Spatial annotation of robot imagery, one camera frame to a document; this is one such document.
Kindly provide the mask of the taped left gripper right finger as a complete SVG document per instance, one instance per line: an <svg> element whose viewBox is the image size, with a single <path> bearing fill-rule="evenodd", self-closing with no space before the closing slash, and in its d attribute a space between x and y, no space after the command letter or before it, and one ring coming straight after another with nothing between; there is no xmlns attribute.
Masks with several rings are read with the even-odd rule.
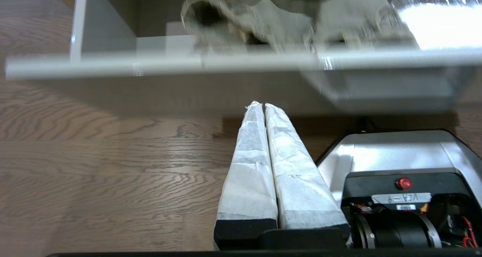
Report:
<svg viewBox="0 0 482 257"><path fill-rule="evenodd" d="M287 114L265 105L279 228L265 233L270 246L347 246L351 227Z"/></svg>

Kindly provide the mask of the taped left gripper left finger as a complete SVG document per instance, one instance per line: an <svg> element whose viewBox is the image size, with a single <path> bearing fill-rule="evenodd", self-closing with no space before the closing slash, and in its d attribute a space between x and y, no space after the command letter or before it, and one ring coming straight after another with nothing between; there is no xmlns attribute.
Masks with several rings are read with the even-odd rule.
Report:
<svg viewBox="0 0 482 257"><path fill-rule="evenodd" d="M215 250L258 249L259 237L277 226L277 197L263 105L253 101L246 108L219 199Z"/></svg>

